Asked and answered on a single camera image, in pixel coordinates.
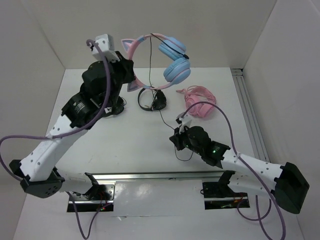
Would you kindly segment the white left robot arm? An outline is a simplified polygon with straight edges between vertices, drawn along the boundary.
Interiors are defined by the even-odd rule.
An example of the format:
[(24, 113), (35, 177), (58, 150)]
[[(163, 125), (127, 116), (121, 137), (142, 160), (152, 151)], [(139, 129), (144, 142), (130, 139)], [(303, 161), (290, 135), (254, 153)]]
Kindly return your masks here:
[(61, 115), (45, 139), (24, 159), (12, 160), (10, 169), (20, 177), (25, 193), (45, 199), (57, 192), (73, 192), (92, 200), (106, 188), (91, 173), (69, 174), (56, 168), (69, 148), (99, 119), (119, 115), (124, 110), (120, 91), (135, 80), (134, 62), (116, 51), (117, 60), (107, 62), (110, 86), (103, 61), (92, 63), (82, 74), (77, 94), (63, 106)]

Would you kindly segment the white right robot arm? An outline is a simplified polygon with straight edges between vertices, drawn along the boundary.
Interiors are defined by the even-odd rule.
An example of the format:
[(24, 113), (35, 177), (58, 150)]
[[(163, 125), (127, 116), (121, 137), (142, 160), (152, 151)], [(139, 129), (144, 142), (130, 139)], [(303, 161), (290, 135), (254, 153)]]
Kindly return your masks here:
[(211, 140), (200, 126), (176, 128), (169, 140), (177, 150), (189, 149), (206, 164), (232, 173), (218, 184), (223, 196), (233, 192), (273, 196), (283, 210), (292, 214), (301, 212), (310, 185), (295, 164), (269, 163), (235, 153), (228, 145)]

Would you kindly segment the black headphones left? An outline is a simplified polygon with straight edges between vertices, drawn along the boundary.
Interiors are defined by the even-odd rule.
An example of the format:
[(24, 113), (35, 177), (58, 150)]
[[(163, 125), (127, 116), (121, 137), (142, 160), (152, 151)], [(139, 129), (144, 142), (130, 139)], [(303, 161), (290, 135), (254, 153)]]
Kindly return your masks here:
[(112, 106), (108, 106), (107, 108), (105, 108), (105, 113), (102, 114), (102, 117), (106, 118), (112, 115), (121, 114), (124, 111), (126, 104), (126, 100), (123, 97), (119, 96), (117, 98), (116, 103), (114, 103)]

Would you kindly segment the black headphones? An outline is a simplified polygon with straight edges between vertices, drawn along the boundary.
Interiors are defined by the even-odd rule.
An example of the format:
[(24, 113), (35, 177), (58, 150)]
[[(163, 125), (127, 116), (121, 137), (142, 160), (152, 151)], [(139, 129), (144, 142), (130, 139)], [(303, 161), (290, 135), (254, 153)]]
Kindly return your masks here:
[(119, 96), (117, 98), (116, 103), (114, 103), (112, 106), (108, 106), (107, 108), (105, 108), (105, 113), (102, 114), (102, 117), (106, 118), (112, 115), (121, 114), (124, 111), (126, 104), (126, 100), (123, 97)]
[(161, 111), (167, 106), (167, 98), (165, 94), (161, 90), (155, 90), (154, 92), (152, 91), (153, 98), (150, 106), (146, 105), (143, 107), (140, 104), (140, 97), (145, 90), (145, 88), (141, 89), (137, 96), (137, 103), (142, 110), (146, 112)]

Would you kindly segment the black headphones middle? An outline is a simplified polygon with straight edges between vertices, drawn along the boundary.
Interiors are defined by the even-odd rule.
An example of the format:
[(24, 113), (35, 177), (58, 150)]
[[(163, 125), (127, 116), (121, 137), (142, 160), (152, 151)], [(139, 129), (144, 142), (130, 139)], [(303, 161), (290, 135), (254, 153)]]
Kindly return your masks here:
[(140, 104), (140, 97), (145, 90), (145, 88), (141, 89), (137, 96), (137, 103), (142, 110), (146, 112), (161, 111), (167, 106), (167, 98), (165, 94), (161, 90), (155, 90), (154, 92), (152, 91), (153, 98), (150, 106), (146, 105), (143, 107)]

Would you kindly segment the pink wired gaming headset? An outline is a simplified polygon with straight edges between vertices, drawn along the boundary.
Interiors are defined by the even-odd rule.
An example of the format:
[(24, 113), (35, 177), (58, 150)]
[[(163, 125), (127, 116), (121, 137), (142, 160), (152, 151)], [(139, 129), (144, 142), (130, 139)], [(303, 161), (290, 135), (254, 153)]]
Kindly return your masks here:
[(214, 110), (214, 106), (209, 103), (217, 103), (216, 97), (203, 86), (192, 85), (188, 88), (178, 89), (176, 92), (183, 94), (186, 109), (196, 104), (188, 111), (194, 117), (206, 118)]

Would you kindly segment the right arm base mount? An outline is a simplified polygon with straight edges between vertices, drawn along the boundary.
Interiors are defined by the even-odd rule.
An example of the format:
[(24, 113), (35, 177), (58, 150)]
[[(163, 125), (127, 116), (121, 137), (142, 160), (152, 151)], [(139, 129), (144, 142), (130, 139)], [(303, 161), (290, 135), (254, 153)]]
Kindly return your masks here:
[(248, 194), (234, 192), (228, 186), (215, 182), (203, 182), (200, 193), (204, 197), (205, 210), (249, 208)]

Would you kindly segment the aluminium right side rail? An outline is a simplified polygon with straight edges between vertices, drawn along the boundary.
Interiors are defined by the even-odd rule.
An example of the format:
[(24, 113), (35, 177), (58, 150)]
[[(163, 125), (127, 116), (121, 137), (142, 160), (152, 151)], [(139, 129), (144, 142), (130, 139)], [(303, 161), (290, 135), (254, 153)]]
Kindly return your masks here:
[(265, 141), (255, 114), (255, 110), (245, 83), (243, 71), (238, 68), (231, 69), (231, 75), (234, 81), (244, 121), (249, 133), (249, 138), (253, 147), (254, 156), (265, 162), (270, 162)]

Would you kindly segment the aluminium rail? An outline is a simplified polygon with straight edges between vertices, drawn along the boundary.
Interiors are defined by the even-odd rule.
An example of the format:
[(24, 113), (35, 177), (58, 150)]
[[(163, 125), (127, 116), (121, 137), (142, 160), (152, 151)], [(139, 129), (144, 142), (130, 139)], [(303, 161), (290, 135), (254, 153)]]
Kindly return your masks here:
[(99, 183), (105, 182), (130, 182), (152, 180), (205, 180), (219, 179), (224, 171), (188, 171), (188, 172), (142, 172), (142, 173), (102, 173), (93, 174)]
[(270, 162), (265, 141), (255, 114), (255, 110), (245, 83), (243, 71), (238, 68), (231, 69), (231, 75), (234, 81), (244, 121), (249, 133), (249, 138), (253, 147), (254, 156), (265, 162)]

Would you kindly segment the aluminium front rail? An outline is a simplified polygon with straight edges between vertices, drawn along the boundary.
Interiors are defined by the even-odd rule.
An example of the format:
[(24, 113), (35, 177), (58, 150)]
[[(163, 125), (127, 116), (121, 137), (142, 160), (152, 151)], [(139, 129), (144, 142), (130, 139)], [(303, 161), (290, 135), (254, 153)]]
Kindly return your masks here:
[(188, 172), (142, 172), (142, 173), (102, 173), (93, 174), (99, 183), (105, 182), (130, 182), (152, 180), (205, 180), (219, 179), (224, 171), (188, 171)]

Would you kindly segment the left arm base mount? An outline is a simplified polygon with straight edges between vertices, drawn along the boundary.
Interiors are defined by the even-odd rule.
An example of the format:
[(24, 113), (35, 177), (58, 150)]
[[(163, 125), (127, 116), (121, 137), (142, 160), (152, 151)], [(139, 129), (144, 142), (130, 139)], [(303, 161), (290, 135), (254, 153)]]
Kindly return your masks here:
[(100, 209), (101, 212), (113, 212), (116, 182), (103, 181), (100, 183), (100, 185), (102, 185), (103, 188), (94, 196), (87, 196), (77, 192), (71, 192), (71, 197), (69, 197), (66, 212), (75, 212), (72, 199), (74, 200), (79, 213), (94, 213), (97, 211), (97, 209)]

